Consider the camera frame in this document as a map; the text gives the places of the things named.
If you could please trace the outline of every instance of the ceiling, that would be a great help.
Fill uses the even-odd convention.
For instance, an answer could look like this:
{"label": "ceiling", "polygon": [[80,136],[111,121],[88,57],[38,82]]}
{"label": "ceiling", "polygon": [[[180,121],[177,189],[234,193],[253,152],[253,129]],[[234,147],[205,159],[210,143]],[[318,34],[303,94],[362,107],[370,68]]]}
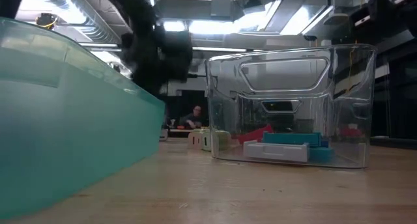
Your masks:
{"label": "ceiling", "polygon": [[[71,1],[76,8],[75,10],[78,9],[84,15],[88,14],[87,17],[90,21],[87,23],[88,25],[74,25],[71,21],[66,21],[61,16],[65,10],[54,5],[54,3],[47,3],[45,0],[23,0],[16,19],[34,23],[41,12],[58,14],[60,20],[54,30],[78,42],[118,43],[122,34],[130,32],[129,26],[108,0]],[[193,23],[194,27],[197,26],[196,20],[210,20],[211,17],[211,0],[153,1],[165,21],[172,23],[178,23],[179,21],[185,26],[189,26],[190,31],[193,28]],[[265,5],[264,12],[252,14],[252,16],[243,16],[242,7],[246,1],[234,0],[230,17],[222,19],[222,25],[216,22],[215,25],[212,25],[214,27],[200,26],[200,30],[206,28],[204,32],[194,31],[195,46],[252,49],[310,46],[311,43],[301,36],[308,25],[310,25],[309,31],[303,33],[305,35],[315,35],[319,37],[319,41],[343,37],[348,33],[348,30],[341,29],[341,27],[348,28],[344,24],[323,24],[323,21],[333,13],[332,5],[336,10],[350,13],[350,10],[354,10],[367,0],[332,0],[334,2],[332,5],[328,4],[328,0],[260,0]],[[101,27],[100,32],[97,32],[99,36],[88,33],[90,27]],[[222,32],[221,29],[226,27],[230,27],[230,30]],[[218,33],[210,35],[208,32],[216,31],[215,28],[219,29]]]}

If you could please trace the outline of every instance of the person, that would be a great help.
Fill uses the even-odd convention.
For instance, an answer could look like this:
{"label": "person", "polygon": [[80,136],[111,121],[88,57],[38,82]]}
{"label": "person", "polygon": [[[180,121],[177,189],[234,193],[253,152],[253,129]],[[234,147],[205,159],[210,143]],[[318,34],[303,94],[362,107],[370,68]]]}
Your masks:
{"label": "person", "polygon": [[190,127],[191,129],[202,127],[201,107],[196,105],[193,108],[193,113],[186,115],[180,119],[180,125]]}

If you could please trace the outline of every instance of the beige object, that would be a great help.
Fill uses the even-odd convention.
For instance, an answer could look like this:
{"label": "beige object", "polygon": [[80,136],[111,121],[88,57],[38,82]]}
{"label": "beige object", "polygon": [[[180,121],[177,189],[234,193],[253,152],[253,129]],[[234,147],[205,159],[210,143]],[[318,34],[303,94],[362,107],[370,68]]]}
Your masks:
{"label": "beige object", "polygon": [[365,170],[215,160],[186,139],[19,224],[415,224],[417,151],[370,147]]}

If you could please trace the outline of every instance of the teal plastic bin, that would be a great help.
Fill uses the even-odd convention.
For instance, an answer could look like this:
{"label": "teal plastic bin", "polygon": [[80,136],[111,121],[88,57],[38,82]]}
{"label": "teal plastic bin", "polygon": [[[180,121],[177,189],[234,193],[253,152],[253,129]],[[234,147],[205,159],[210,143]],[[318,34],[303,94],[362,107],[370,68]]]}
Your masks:
{"label": "teal plastic bin", "polygon": [[73,40],[0,18],[0,219],[158,150],[163,102]]}

